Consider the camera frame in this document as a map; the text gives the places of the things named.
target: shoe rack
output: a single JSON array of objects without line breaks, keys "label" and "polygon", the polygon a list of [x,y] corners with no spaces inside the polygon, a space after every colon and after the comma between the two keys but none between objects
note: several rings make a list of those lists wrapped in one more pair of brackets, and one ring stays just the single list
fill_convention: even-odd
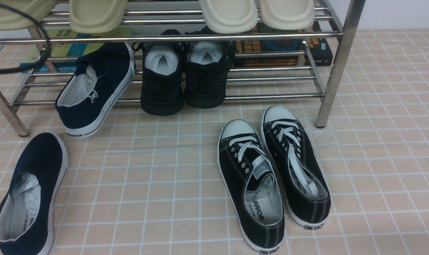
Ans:
[{"label": "shoe rack", "polygon": [[[129,0],[129,2],[147,2],[153,0]],[[282,66],[282,67],[256,67],[256,68],[234,68],[230,72],[242,74],[253,74],[254,72],[262,71],[281,71],[285,72],[288,76],[284,77],[262,77],[257,78],[254,76],[246,78],[229,78],[229,83],[251,83],[257,82],[265,84],[266,82],[273,83],[276,81],[307,81],[311,82],[316,87],[314,93],[293,93],[293,94],[270,94],[270,95],[237,95],[227,96],[226,101],[244,101],[244,100],[291,100],[294,98],[319,98],[321,100],[320,110],[318,112],[315,126],[317,128],[324,128],[328,121],[329,112],[334,102],[334,98],[339,87],[340,79],[344,72],[344,68],[347,62],[349,52],[353,43],[353,39],[356,34],[357,25],[360,21],[362,10],[365,4],[365,0],[350,0],[349,8],[345,22],[342,24],[334,9],[328,0],[315,0],[318,2],[315,7],[315,20],[316,21],[328,21],[332,28],[332,31],[327,32],[310,32],[305,31],[302,33],[294,33],[290,31],[282,31],[278,34],[215,34],[215,35],[181,35],[181,36],[144,36],[134,35],[129,37],[112,37],[112,38],[71,38],[71,39],[51,39],[53,44],[61,43],[104,43],[104,42],[148,42],[148,41],[200,41],[200,40],[269,40],[269,39],[302,39],[303,47],[298,51],[289,51],[279,53],[285,56],[298,56],[299,61],[297,66]],[[64,0],[61,4],[68,4],[68,0]],[[201,10],[127,10],[125,19],[122,25],[133,26],[133,25],[168,25],[173,24],[203,24],[204,20],[201,16]],[[200,18],[185,18],[185,16],[200,15]],[[171,19],[144,19],[143,17],[150,16],[172,16]],[[51,12],[45,21],[42,21],[43,27],[69,27],[69,13],[66,11]],[[46,40],[41,37],[39,30],[35,27],[28,29],[32,38],[24,39],[0,39],[0,45],[36,45],[39,50],[43,49]],[[333,60],[331,68],[331,74],[329,75],[326,86],[318,74],[315,62],[310,53],[307,41],[311,38],[329,38],[334,37],[338,40],[339,45],[336,51],[336,55]],[[242,53],[238,54],[237,58],[244,58],[245,56],[250,57],[266,57],[275,55],[276,53]],[[309,59],[310,65],[304,65],[304,56]],[[28,136],[29,132],[24,126],[23,122],[17,116],[17,110],[20,107],[25,106],[43,106],[43,105],[54,105],[54,100],[25,100],[28,91],[31,88],[36,87],[64,87],[66,83],[38,83],[35,82],[37,77],[71,77],[72,73],[69,72],[57,72],[54,63],[75,60],[76,58],[49,58],[46,62],[46,66],[49,69],[49,73],[40,73],[35,70],[31,70],[27,73],[27,77],[24,79],[22,84],[17,89],[17,92],[11,100],[7,100],[0,91],[0,111],[7,118],[8,122],[15,129],[17,134],[21,137]],[[292,75],[295,71],[308,71],[309,75]],[[132,85],[142,84],[141,80],[134,79]],[[117,103],[140,103],[140,98],[122,98]]]}]

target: shoe tongue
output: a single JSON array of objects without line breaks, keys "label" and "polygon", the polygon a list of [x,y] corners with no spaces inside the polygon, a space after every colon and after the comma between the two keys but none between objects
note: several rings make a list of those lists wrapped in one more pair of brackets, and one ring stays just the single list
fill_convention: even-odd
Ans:
[{"label": "shoe tongue", "polygon": [[254,169],[250,175],[250,180],[247,184],[247,190],[256,191],[263,185],[262,182],[264,182],[264,179],[273,176],[273,172],[270,166],[268,166],[266,159],[262,155],[259,155],[257,158],[255,158],[255,160],[252,162],[252,165]]}]

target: black canvas sneaker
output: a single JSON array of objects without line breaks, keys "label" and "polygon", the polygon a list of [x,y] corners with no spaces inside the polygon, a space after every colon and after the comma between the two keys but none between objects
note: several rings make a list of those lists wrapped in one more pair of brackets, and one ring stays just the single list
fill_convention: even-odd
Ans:
[{"label": "black canvas sneaker", "polygon": [[25,147],[0,204],[3,254],[49,254],[54,237],[54,200],[67,168],[67,149],[57,134],[39,134]]},{"label": "black canvas sneaker", "polygon": [[[187,34],[213,34],[208,27]],[[227,74],[235,59],[230,41],[190,42],[185,58],[185,102],[196,108],[214,108],[225,99]]]},{"label": "black canvas sneaker", "polygon": [[134,54],[122,42],[108,42],[78,58],[75,74],[55,102],[67,134],[80,138],[95,134],[134,73]]},{"label": "black canvas sneaker", "polygon": [[290,217],[305,229],[321,228],[331,197],[303,126],[286,108],[271,106],[263,115],[261,138],[279,169]]},{"label": "black canvas sneaker", "polygon": [[218,143],[218,166],[244,240],[260,254],[276,252],[284,237],[281,194],[254,128],[230,121]]},{"label": "black canvas sneaker", "polygon": [[[162,35],[180,35],[174,29]],[[145,42],[142,49],[143,83],[140,106],[149,114],[169,116],[178,113],[184,104],[181,79],[185,42]]]}]

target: shoe rack leg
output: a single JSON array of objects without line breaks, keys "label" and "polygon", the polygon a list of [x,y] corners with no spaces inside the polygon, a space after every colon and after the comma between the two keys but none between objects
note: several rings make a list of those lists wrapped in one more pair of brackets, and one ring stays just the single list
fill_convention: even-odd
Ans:
[{"label": "shoe rack leg", "polygon": [[27,137],[28,130],[17,116],[17,113],[13,107],[8,103],[5,96],[0,91],[0,111],[7,118],[7,121],[12,125],[13,129],[17,132],[20,137]]},{"label": "shoe rack leg", "polygon": [[[28,32],[30,33],[32,38],[43,38],[40,31],[36,27],[28,28]],[[41,53],[41,51],[43,50],[43,48],[46,47],[46,45],[36,45],[36,47],[38,48],[38,51]],[[55,68],[55,65],[52,61],[49,61],[49,60],[46,61],[45,65],[50,72],[56,72],[57,71],[57,69]]]},{"label": "shoe rack leg", "polygon": [[321,102],[318,117],[315,121],[315,126],[319,129],[324,128],[328,121],[329,113],[331,112],[335,95],[339,88],[340,79],[344,74],[348,55],[350,53],[353,40],[355,39],[357,25],[361,19],[364,4],[365,0],[350,0],[350,6],[344,23],[343,36],[339,40],[339,46],[337,48],[337,53],[335,54],[331,74],[329,75],[328,83],[326,84],[326,95]]}]

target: shoe logo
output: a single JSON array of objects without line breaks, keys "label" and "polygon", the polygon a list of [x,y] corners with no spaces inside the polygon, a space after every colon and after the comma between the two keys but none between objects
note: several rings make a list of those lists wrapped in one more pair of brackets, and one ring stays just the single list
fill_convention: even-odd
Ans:
[{"label": "shoe logo", "polygon": [[260,221],[263,221],[265,218],[263,217],[263,213],[261,212],[260,205],[258,204],[258,201],[254,201],[254,207],[255,207],[255,213],[258,215],[258,219]]},{"label": "shoe logo", "polygon": [[271,254],[271,253],[275,253],[277,250],[279,250],[279,247],[275,248],[274,250],[270,250],[270,251],[261,250],[260,254],[261,255],[268,255],[268,254]]},{"label": "shoe logo", "polygon": [[306,230],[317,230],[317,229],[321,229],[321,227],[323,227],[323,224],[321,224],[320,226],[315,226],[315,227],[313,227],[313,226],[304,226],[304,229],[306,229]]},{"label": "shoe logo", "polygon": [[88,95],[88,97],[90,98],[90,100],[91,100],[91,103],[94,103],[95,102],[95,99],[96,98],[98,98],[98,92],[96,92],[96,91],[92,91],[91,93],[90,93],[90,95]]}]

